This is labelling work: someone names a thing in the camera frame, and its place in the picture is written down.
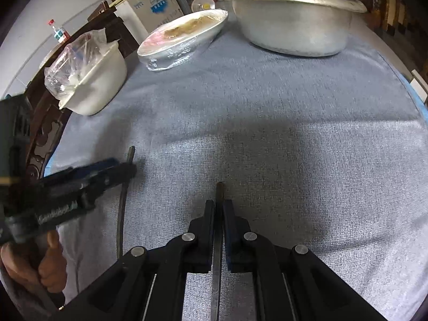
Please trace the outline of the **person's left hand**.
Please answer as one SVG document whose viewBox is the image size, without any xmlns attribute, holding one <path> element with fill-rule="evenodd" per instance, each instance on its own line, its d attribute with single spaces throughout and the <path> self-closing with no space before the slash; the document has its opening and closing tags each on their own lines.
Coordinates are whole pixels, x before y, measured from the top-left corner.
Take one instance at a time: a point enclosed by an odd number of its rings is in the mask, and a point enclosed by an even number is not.
<svg viewBox="0 0 428 321">
<path fill-rule="evenodd" d="M 43 286 L 49 293 L 61 293 L 67 283 L 67 261 L 57 230 L 47 233 L 47 250 L 37 268 L 30 265 L 24 244 L 6 243 L 1 247 L 1 263 L 12 280 L 35 293 Z"/>
</svg>

